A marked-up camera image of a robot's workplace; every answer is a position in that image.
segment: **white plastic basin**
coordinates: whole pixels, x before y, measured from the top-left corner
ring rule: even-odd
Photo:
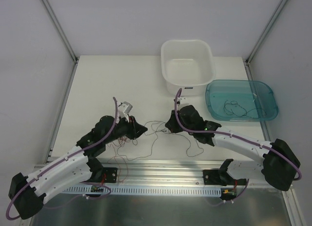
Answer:
[[[201,40],[170,40],[161,47],[161,70],[168,91],[183,96],[204,95],[215,79],[215,63],[209,45]]]

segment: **turquoise plastic tray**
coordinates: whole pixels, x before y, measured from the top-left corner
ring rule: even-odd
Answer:
[[[206,89],[206,105],[220,121],[268,121],[278,114],[273,91],[260,81],[212,81]]]

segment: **tangled wires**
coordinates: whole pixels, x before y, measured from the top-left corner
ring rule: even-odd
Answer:
[[[153,154],[153,147],[154,147],[155,142],[156,142],[157,139],[159,138],[159,136],[158,136],[159,133],[163,133],[163,134],[167,134],[167,135],[175,135],[175,136],[184,137],[184,138],[189,142],[189,146],[188,146],[188,148],[186,149],[186,155],[187,155],[188,157],[190,157],[190,158],[196,157],[196,156],[198,156],[198,155],[200,155],[200,154],[202,154],[202,153],[204,152],[204,149],[201,148],[201,147],[199,147],[199,145],[198,145],[198,143],[197,143],[197,141],[196,141],[197,147],[198,147],[199,149],[201,149],[201,151],[200,151],[198,154],[196,154],[196,155],[189,155],[188,152],[189,152],[189,150],[190,150],[192,144],[191,144],[191,141],[190,141],[187,137],[185,137],[185,136],[183,136],[183,135],[181,135],[181,134],[174,134],[174,133],[171,133],[171,132],[169,131],[169,129],[167,129],[167,128],[164,126],[164,125],[165,125],[165,122],[163,122],[163,121],[148,121],[148,122],[145,123],[144,126],[146,126],[146,125],[149,124],[149,123],[152,123],[152,124],[151,124],[151,130],[152,130],[153,132],[152,132],[152,133],[149,133],[149,134],[144,133],[144,135],[145,135],[145,136],[151,136],[151,135],[153,135],[153,134],[156,135],[156,138],[155,138],[155,140],[153,141],[152,146],[151,146],[151,152],[150,152],[150,154],[148,154],[148,155],[146,155],[146,156],[139,156],[139,157],[136,157],[136,158],[134,158],[134,159],[129,159],[129,158],[127,157],[127,155],[122,155],[122,154],[119,153],[119,149],[120,149],[121,147],[123,147],[123,145],[121,145],[121,146],[117,149],[117,155],[119,155],[119,156],[124,156],[128,161],[133,161],[133,160],[136,160],[136,159],[139,159],[139,158],[147,158],[147,157],[152,156],[152,154]]]
[[[225,101],[223,110],[224,110],[224,112],[227,115],[235,115],[237,117],[248,117],[248,118],[251,118],[251,119],[254,119],[254,120],[260,118],[259,116],[258,117],[253,117],[253,116],[248,115],[250,112],[252,112],[254,110],[262,110],[263,111],[263,116],[267,115],[265,110],[262,109],[262,108],[254,108],[254,109],[251,109],[251,110],[247,111],[240,104],[238,104],[237,101],[229,101],[229,100]]]

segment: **purple tube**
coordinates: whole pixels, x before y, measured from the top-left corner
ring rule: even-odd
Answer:
[[[231,134],[228,133],[228,132],[219,132],[219,131],[196,131],[196,130],[190,130],[190,129],[185,128],[185,127],[182,125],[182,123],[180,122],[179,116],[178,116],[178,113],[177,113],[177,104],[176,104],[176,102],[177,102],[178,97],[181,96],[181,92],[182,92],[182,88],[180,88],[180,89],[178,90],[178,92],[176,93],[176,96],[175,96],[175,118],[176,118],[176,121],[178,122],[178,124],[180,125],[180,127],[181,127],[184,131],[190,132],[190,133],[215,133],[215,134],[222,134],[222,135],[226,135],[226,136],[231,136]],[[249,143],[249,144],[253,144],[253,145],[256,145],[256,146],[258,146],[258,147],[261,147],[261,144],[259,144],[259,143],[257,143],[257,142],[250,141],[250,140],[248,140],[248,139],[246,139],[246,138],[243,138],[243,137],[240,137],[240,136],[238,136],[238,135],[232,135],[232,137],[235,137],[235,138],[237,138],[237,139],[239,139],[239,140],[241,140],[241,141],[247,142],[247,143]],[[269,151],[275,153],[276,155],[278,155],[279,157],[281,157],[282,159],[284,159],[287,163],[289,163],[289,164],[296,170],[296,172],[298,173],[298,177],[295,178],[294,181],[298,181],[298,180],[300,180],[300,179],[302,178],[301,171],[299,170],[299,168],[298,168],[295,164],[292,163],[292,161],[290,161],[288,158],[286,158],[284,155],[282,155],[281,153],[279,153],[279,152],[276,151],[275,149],[272,149],[272,148],[270,148],[270,147],[268,147],[268,146],[266,146],[266,145],[263,145],[262,148],[267,149],[267,150],[269,150]]]
[[[118,115],[118,105],[117,105],[117,100],[115,97],[113,97],[114,99],[114,102],[115,102],[115,118],[114,118],[114,121],[113,121],[113,124],[112,124],[112,127],[109,129],[108,133],[101,139],[99,140],[98,142],[90,145],[90,146],[87,146],[85,147],[84,149],[82,150],[78,150],[74,153],[72,153],[71,155],[68,155],[68,158],[71,158],[73,157],[74,155],[78,154],[78,153],[81,153],[87,149],[91,149],[93,148],[94,146],[100,144],[101,142],[103,142],[110,134],[111,132],[113,131],[115,125],[116,125],[116,121],[117,121],[117,115]],[[65,159],[61,159],[60,161],[56,162],[55,164],[51,165],[50,167],[48,167],[47,169],[45,169],[43,172],[41,172],[39,175],[38,175],[38,178],[43,176],[45,173],[47,173],[48,171],[50,171],[52,168],[54,168],[55,166],[61,164],[62,162],[66,161]],[[16,217],[10,217],[10,209],[13,205],[13,203],[15,202],[16,198],[29,186],[31,185],[33,182],[35,182],[36,179],[32,179],[31,181],[29,181],[23,188],[21,188],[17,194],[15,194],[15,196],[12,198],[11,202],[9,203],[9,206],[8,208],[6,209],[6,213],[5,213],[5,216],[8,220],[16,220],[18,219],[20,216],[16,216]]]
[[[95,186],[98,186],[98,187],[103,187],[107,190],[109,190],[109,193],[106,193],[106,194],[102,194],[101,196],[99,197],[90,197],[89,196],[89,199],[91,200],[100,200],[100,199],[103,199],[103,198],[106,198],[108,195],[110,195],[112,193],[112,190],[111,188],[105,186],[105,185],[100,185],[100,184],[97,184],[97,183],[91,183],[91,182],[81,182],[82,184],[85,184],[85,185],[95,185]],[[59,206],[53,206],[53,207],[48,207],[48,206],[44,206],[45,209],[48,209],[48,210],[56,210],[56,209],[60,209],[66,205],[68,205],[69,203],[71,203],[73,200],[75,200],[76,198],[78,197],[83,197],[82,194],[79,194],[79,195],[76,195],[75,197],[73,197],[71,200],[69,200],[68,202],[64,203],[63,205],[59,205]]]

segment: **colored wire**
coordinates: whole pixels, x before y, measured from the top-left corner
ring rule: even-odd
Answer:
[[[193,157],[196,157],[196,156],[198,156],[198,155],[201,155],[201,154],[205,151],[204,148],[199,147],[199,144],[198,144],[198,142],[197,142],[196,139],[195,139],[195,142],[196,142],[196,144],[197,144],[197,147],[198,147],[199,149],[201,149],[202,151],[201,151],[199,154],[190,156],[190,155],[188,155],[187,151],[188,151],[191,147],[188,147],[188,149],[186,150],[186,155],[187,155],[188,157],[190,157],[190,158],[193,158]]]
[[[150,122],[161,123],[161,124],[156,128],[156,131],[154,131],[153,133],[150,133],[150,134],[144,133],[145,136],[150,136],[150,135],[153,135],[153,134],[155,134],[155,135],[157,136],[156,139],[155,139],[155,140],[153,141],[153,143],[152,143],[151,154],[146,155],[146,156],[136,157],[136,158],[134,158],[134,159],[129,159],[127,155],[119,154],[119,149],[122,147],[122,146],[120,146],[120,147],[118,147],[118,149],[117,149],[117,155],[126,157],[126,159],[127,159],[128,161],[130,161],[130,162],[133,161],[133,160],[139,159],[139,158],[147,158],[147,157],[152,156],[152,154],[153,154],[153,146],[154,146],[155,142],[156,142],[157,139],[158,139],[157,133],[158,133],[158,132],[165,131],[164,129],[158,130],[158,128],[159,128],[160,126],[162,126],[165,122],[162,122],[162,121],[148,121],[148,122],[145,123],[145,125],[146,125],[147,123],[150,123]]]
[[[298,180],[300,180],[300,179],[302,178],[302,173],[301,173],[301,171],[299,170],[299,168],[298,168],[294,163],[292,163],[292,161],[290,161],[288,158],[286,158],[286,157],[285,157],[284,155],[282,155],[280,152],[276,151],[275,149],[272,149],[271,147],[268,147],[268,146],[266,146],[266,145],[261,145],[261,144],[259,144],[259,143],[257,143],[257,142],[250,141],[250,140],[248,140],[248,139],[246,139],[246,138],[240,137],[240,136],[235,135],[235,134],[232,134],[232,135],[231,135],[231,134],[228,133],[228,132],[209,131],[209,130],[207,130],[207,131],[206,131],[206,130],[204,130],[204,131],[196,131],[196,130],[190,130],[190,129],[185,128],[185,127],[182,125],[182,123],[181,123],[181,121],[180,121],[180,119],[179,119],[178,113],[177,113],[177,104],[176,104],[176,102],[177,102],[178,97],[181,96],[181,92],[182,92],[182,88],[180,88],[180,89],[178,90],[178,92],[176,93],[176,96],[175,96],[175,118],[176,118],[176,121],[178,122],[178,124],[180,125],[180,127],[181,127],[184,131],[190,132],[190,133],[215,133],[215,134],[226,135],[226,136],[229,136],[229,137],[232,136],[232,137],[237,138],[237,139],[239,139],[239,140],[241,140],[241,141],[244,141],[244,142],[246,142],[246,143],[249,143],[249,144],[258,146],[258,147],[260,147],[260,148],[267,149],[267,150],[269,150],[269,151],[275,153],[276,155],[278,155],[280,158],[284,159],[289,165],[291,165],[291,166],[296,170],[296,172],[298,173],[298,177],[294,179],[295,181],[298,181]]]
[[[107,190],[109,190],[109,193],[107,194],[104,194],[104,195],[101,195],[100,197],[90,197],[88,196],[88,199],[91,199],[91,200],[98,200],[98,199],[102,199],[102,198],[105,198],[107,197],[109,194],[111,194],[112,190],[111,188],[105,186],[105,185],[99,185],[99,184],[96,184],[96,183],[91,183],[91,182],[81,182],[82,184],[85,184],[85,185],[95,185],[95,186],[98,186],[98,187],[103,187]],[[48,210],[56,210],[56,209],[60,209],[68,204],[70,204],[73,200],[75,200],[76,198],[78,197],[85,197],[85,194],[79,194],[79,195],[76,195],[75,197],[73,197],[71,200],[69,200],[68,202],[64,203],[63,205],[59,205],[59,206],[53,206],[53,207],[49,207],[49,206],[44,206],[45,209],[48,209]]]
[[[230,103],[228,103],[229,102],[229,100],[226,100],[225,101],[225,103],[224,103],[224,107],[223,107],[223,110],[224,110],[224,112],[227,114],[227,115],[235,115],[235,116],[237,116],[237,117],[248,117],[248,118],[251,118],[251,119],[259,119],[260,117],[258,117],[258,118],[254,118],[254,117],[252,117],[252,116],[249,116],[248,115],[248,113],[249,112],[251,112],[251,111],[253,111],[253,110],[262,110],[263,112],[264,112],[264,116],[266,116],[267,115],[267,113],[265,112],[265,110],[263,109],[263,108],[254,108],[254,109],[251,109],[251,110],[249,110],[249,111],[247,111],[245,108],[243,108],[240,104],[238,104],[238,102],[237,101],[230,101]],[[233,110],[232,110],[232,108],[227,108],[227,105],[234,105],[235,107],[239,107],[239,108],[241,108],[241,109],[243,109],[244,111],[245,111],[245,113],[243,114],[243,115],[237,115],[236,113],[234,113],[233,112]]]
[[[220,206],[220,205],[225,204],[225,203],[233,203],[234,200],[237,200],[237,199],[238,199],[240,196],[242,196],[242,194],[246,191],[246,189],[247,189],[247,187],[248,187],[248,184],[249,184],[249,179],[247,179],[246,185],[245,185],[245,187],[243,188],[243,190],[242,190],[234,199],[232,199],[232,200],[222,201],[222,202],[217,203],[217,204],[211,204],[210,202],[207,201],[207,199],[205,199],[205,200],[206,200],[206,203],[207,203],[208,205],[210,205],[210,206]]]
[[[109,129],[109,131],[108,131],[108,132],[106,133],[106,135],[105,135],[101,140],[99,140],[98,142],[95,142],[95,143],[93,143],[93,144],[90,145],[90,146],[87,146],[87,147],[85,147],[85,148],[83,148],[83,149],[81,149],[81,150],[78,150],[78,151],[76,151],[76,152],[74,152],[74,153],[68,155],[68,156],[67,156],[68,159],[71,158],[71,157],[73,157],[73,156],[75,156],[76,154],[79,154],[79,153],[81,153],[81,152],[83,152],[83,151],[85,151],[85,150],[88,150],[88,149],[91,149],[91,148],[97,146],[98,144],[102,143],[102,142],[111,134],[111,132],[113,131],[113,129],[114,129],[115,125],[116,125],[116,121],[117,121],[117,117],[118,117],[118,116],[117,116],[117,115],[118,115],[117,100],[116,100],[115,97],[113,97],[113,99],[114,99],[114,102],[115,102],[115,118],[114,118],[113,124],[112,124],[111,128]],[[66,161],[66,159],[61,159],[61,160],[59,160],[58,162],[52,164],[50,167],[48,167],[47,169],[45,169],[44,171],[42,171],[37,177],[40,178],[40,177],[43,176],[45,173],[47,173],[48,171],[50,171],[51,169],[53,169],[54,167],[56,167],[57,165],[61,164],[62,162],[65,162],[65,161]],[[19,197],[19,195],[20,195],[28,186],[30,186],[30,185],[31,185],[32,183],[34,183],[35,181],[36,181],[36,179],[30,180],[30,181],[29,181],[26,185],[24,185],[24,186],[15,194],[15,196],[12,198],[11,202],[9,203],[9,205],[8,205],[8,207],[7,207],[7,209],[6,209],[6,213],[5,213],[5,216],[6,216],[6,218],[7,218],[8,220],[16,220],[16,219],[18,219],[18,218],[20,217],[20,216],[11,217],[11,216],[10,216],[10,209],[11,209],[12,205],[14,204],[15,200],[17,199],[17,197]]]
[[[114,147],[114,143],[111,143],[111,145],[110,145],[109,147],[113,147],[114,152],[115,152],[115,156],[111,157],[111,158],[107,161],[107,163],[109,164],[109,161],[110,161],[111,159],[115,159],[115,162],[116,162],[117,165],[119,166],[119,174],[117,174],[117,180],[118,180],[118,182],[123,182],[123,181],[128,177],[128,175],[129,175],[128,164],[127,164],[126,160],[125,160],[123,157],[117,155],[116,150],[115,150],[115,147]],[[116,157],[121,158],[121,159],[125,162],[125,164],[126,164],[127,175],[126,175],[126,177],[125,177],[122,181],[119,179],[119,176],[120,176],[120,174],[121,174],[121,166],[119,165],[119,163],[118,163]]]

